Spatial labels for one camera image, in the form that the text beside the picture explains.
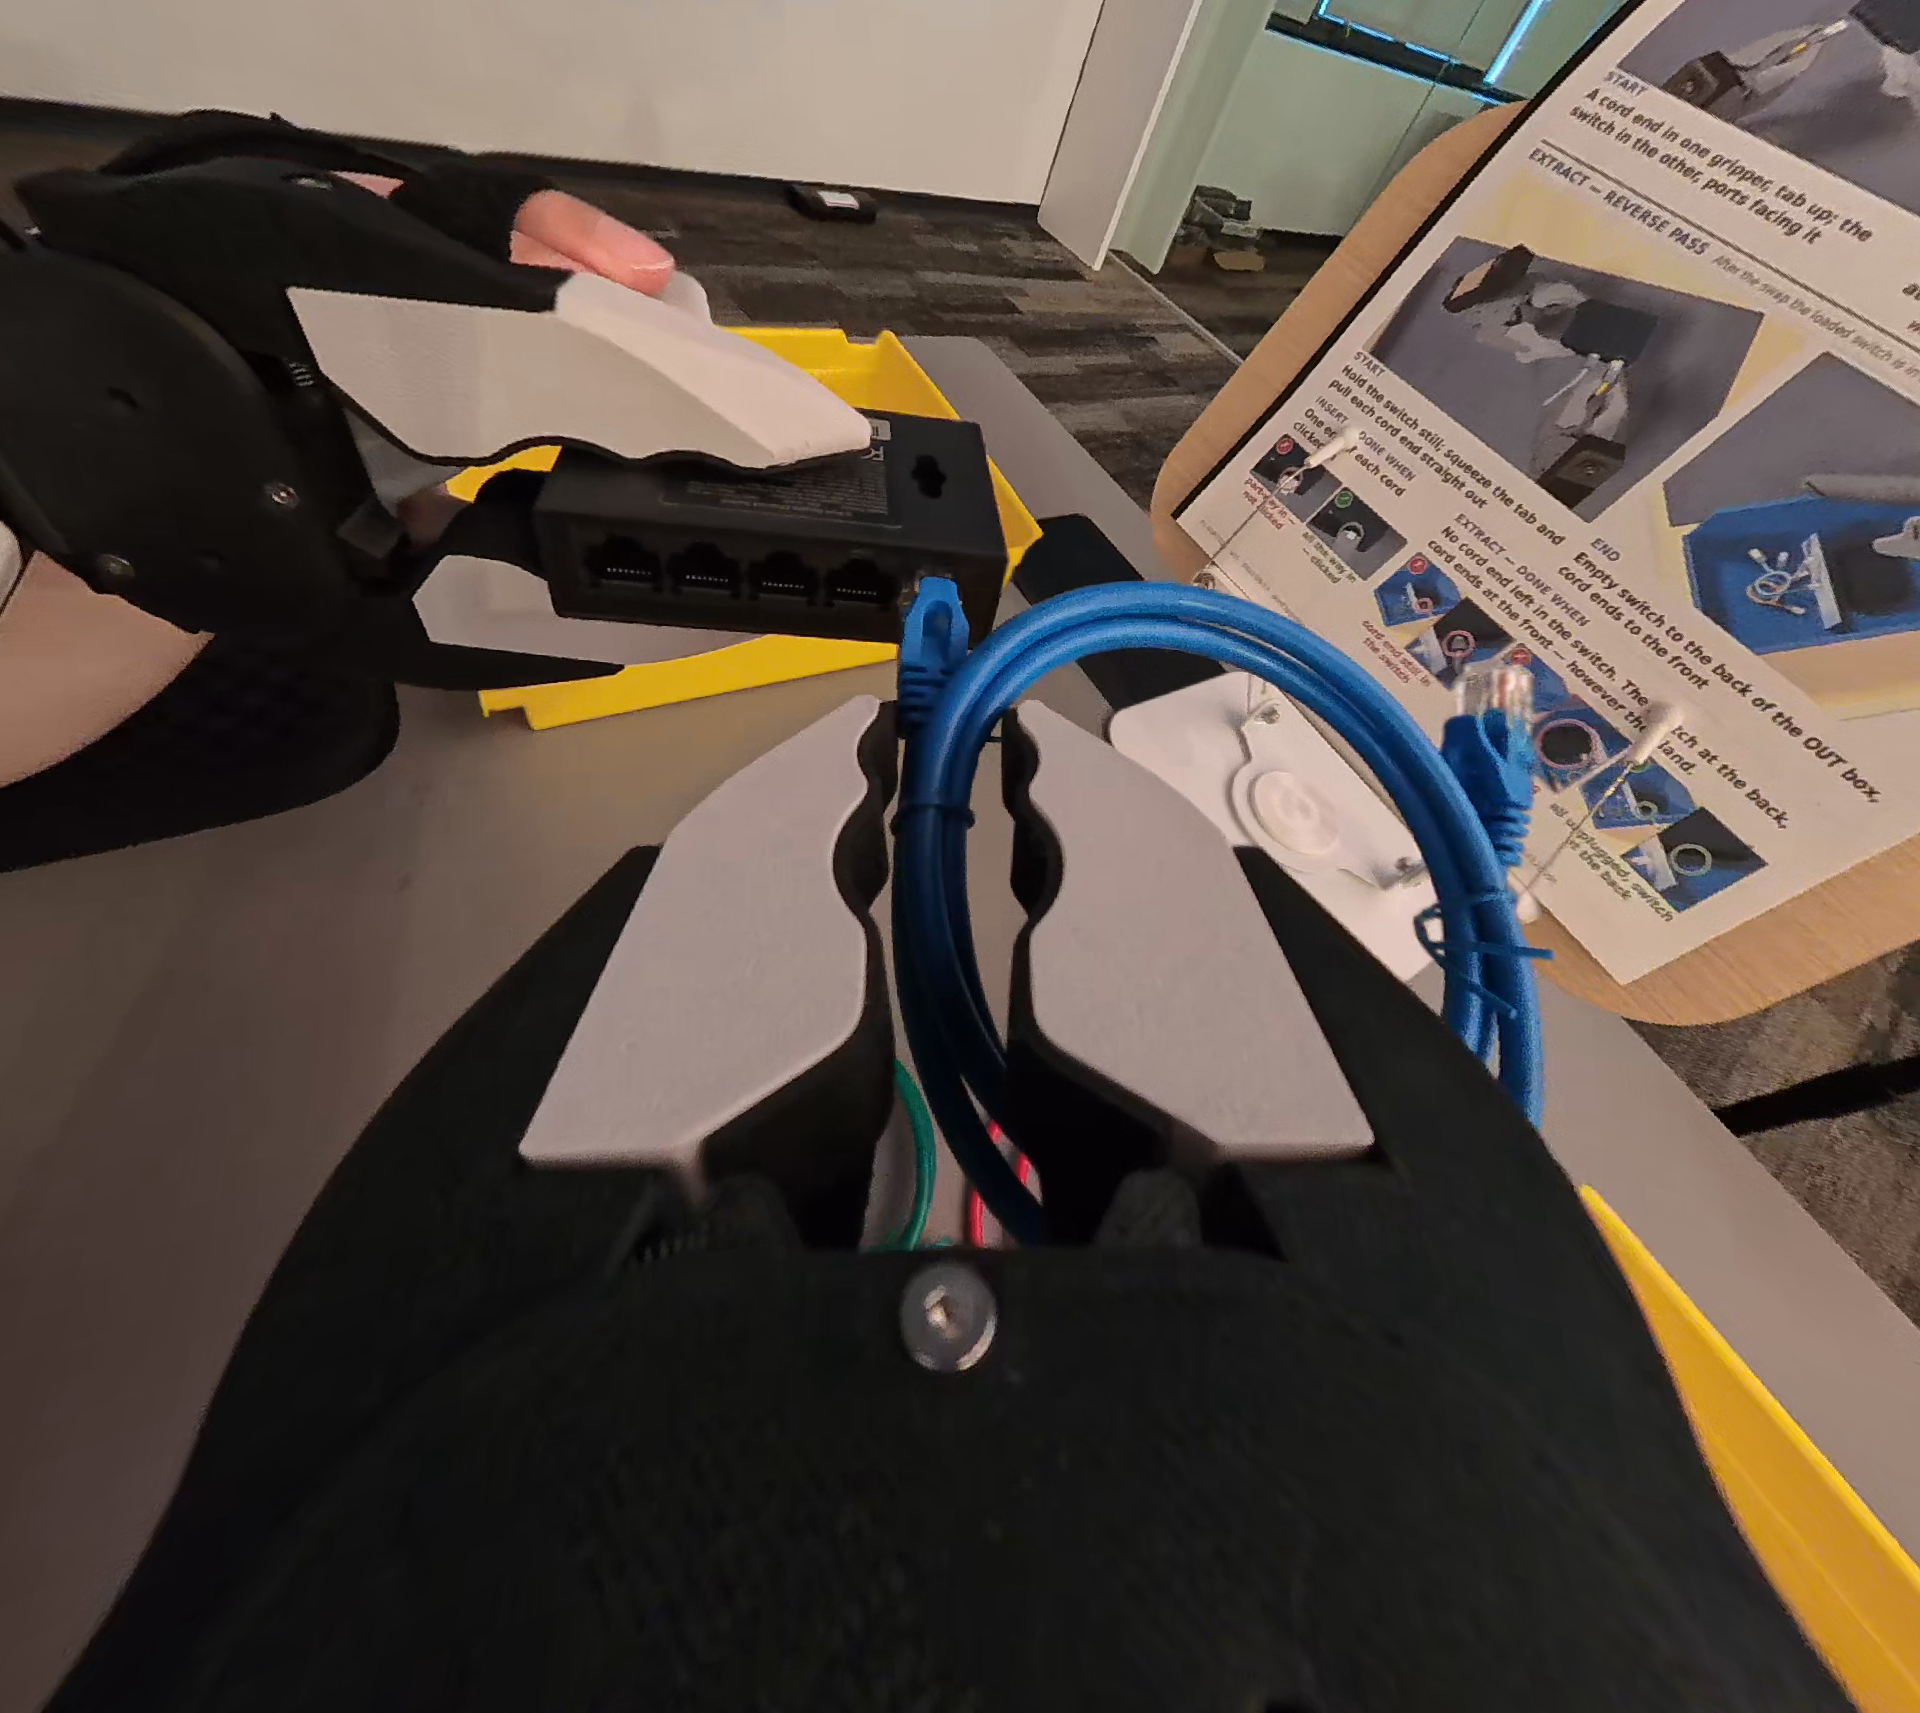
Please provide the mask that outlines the black ethernet port box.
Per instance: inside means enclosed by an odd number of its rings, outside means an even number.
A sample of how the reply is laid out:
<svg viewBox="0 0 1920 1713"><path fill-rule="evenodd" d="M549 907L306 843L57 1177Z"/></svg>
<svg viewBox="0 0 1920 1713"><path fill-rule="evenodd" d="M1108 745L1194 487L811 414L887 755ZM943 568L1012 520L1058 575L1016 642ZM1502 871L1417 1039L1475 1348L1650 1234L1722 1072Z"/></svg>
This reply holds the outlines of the black ethernet port box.
<svg viewBox="0 0 1920 1713"><path fill-rule="evenodd" d="M996 619L1009 548L975 422L870 414L866 447L769 472L564 452L534 500L561 615L899 643L924 578Z"/></svg>

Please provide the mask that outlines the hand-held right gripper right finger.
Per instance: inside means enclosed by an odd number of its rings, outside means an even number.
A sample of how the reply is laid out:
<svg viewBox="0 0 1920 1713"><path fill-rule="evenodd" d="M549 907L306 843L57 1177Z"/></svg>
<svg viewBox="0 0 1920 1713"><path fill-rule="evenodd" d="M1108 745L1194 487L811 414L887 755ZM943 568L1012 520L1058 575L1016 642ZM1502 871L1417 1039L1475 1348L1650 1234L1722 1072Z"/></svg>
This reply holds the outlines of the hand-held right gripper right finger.
<svg viewBox="0 0 1920 1713"><path fill-rule="evenodd" d="M1003 731L1022 924L1007 1104L1030 1155L1339 1161L1376 1137L1260 900L1202 812L1025 702Z"/></svg>

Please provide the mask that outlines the printed instruction sheet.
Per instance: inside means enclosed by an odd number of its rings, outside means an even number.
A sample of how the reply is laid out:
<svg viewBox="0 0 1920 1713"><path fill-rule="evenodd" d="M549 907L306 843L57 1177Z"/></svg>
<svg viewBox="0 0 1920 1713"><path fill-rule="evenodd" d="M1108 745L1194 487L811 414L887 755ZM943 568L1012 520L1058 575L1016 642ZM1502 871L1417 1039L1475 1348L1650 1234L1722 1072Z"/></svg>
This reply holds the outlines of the printed instruction sheet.
<svg viewBox="0 0 1920 1713"><path fill-rule="evenodd" d="M1916 0L1631 0L1177 508L1431 725L1534 660L1619 983L1916 839Z"/></svg>

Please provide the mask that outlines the yellow plastic bin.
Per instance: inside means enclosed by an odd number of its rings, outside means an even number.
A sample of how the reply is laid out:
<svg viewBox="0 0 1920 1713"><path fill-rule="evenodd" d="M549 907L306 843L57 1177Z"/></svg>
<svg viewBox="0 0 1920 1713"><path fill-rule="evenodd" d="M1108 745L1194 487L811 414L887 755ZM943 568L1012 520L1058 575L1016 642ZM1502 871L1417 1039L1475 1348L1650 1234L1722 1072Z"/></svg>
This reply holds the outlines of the yellow plastic bin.
<svg viewBox="0 0 1920 1713"><path fill-rule="evenodd" d="M828 325L740 325L737 333L807 370L860 410L958 417L939 382L906 350L901 333L890 329L855 337ZM482 689L476 702L484 715L516 712L526 725L549 730L842 669L866 669L895 656L896 649L887 643L763 635L681 649L605 675Z"/></svg>
<svg viewBox="0 0 1920 1713"><path fill-rule="evenodd" d="M1775 1591L1858 1708L1915 1711L1916 1560L1615 1209L1579 1194Z"/></svg>

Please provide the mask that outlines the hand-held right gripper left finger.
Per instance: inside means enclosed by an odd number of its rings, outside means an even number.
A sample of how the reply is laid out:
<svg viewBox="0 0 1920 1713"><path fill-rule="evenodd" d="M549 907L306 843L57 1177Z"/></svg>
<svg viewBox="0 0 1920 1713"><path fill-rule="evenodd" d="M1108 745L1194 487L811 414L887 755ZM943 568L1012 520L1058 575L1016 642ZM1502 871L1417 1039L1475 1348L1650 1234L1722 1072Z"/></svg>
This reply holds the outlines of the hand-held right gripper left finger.
<svg viewBox="0 0 1920 1713"><path fill-rule="evenodd" d="M528 1165L717 1175L726 1137L833 1061L889 1119L874 905L896 772L895 706L846 702L685 815L522 1134Z"/></svg>

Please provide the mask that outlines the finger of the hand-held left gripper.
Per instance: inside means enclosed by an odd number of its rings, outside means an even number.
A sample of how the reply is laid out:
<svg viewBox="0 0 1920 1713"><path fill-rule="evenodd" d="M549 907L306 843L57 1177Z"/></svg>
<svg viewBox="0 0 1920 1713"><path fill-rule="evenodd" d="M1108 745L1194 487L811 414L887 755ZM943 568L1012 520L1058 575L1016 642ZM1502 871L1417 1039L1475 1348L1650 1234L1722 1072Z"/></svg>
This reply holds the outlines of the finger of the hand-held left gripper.
<svg viewBox="0 0 1920 1713"><path fill-rule="evenodd" d="M798 365L595 274L544 310L289 290L318 370L400 447L443 464L558 446L781 469L865 452L868 417Z"/></svg>
<svg viewBox="0 0 1920 1713"><path fill-rule="evenodd" d="M504 557L436 557L407 596L409 685L555 685L722 645L719 630L563 615L549 581Z"/></svg>

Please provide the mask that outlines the person's left hand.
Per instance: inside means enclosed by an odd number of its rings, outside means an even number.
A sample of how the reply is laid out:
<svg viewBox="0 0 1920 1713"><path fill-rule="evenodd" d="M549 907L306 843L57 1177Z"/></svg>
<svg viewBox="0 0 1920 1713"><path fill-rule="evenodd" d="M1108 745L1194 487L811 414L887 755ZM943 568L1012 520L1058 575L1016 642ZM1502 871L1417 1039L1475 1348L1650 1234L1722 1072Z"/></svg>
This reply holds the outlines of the person's left hand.
<svg viewBox="0 0 1920 1713"><path fill-rule="evenodd" d="M678 269L660 240L558 187L522 202L508 248L516 261L595 274L650 298L663 298Z"/></svg>

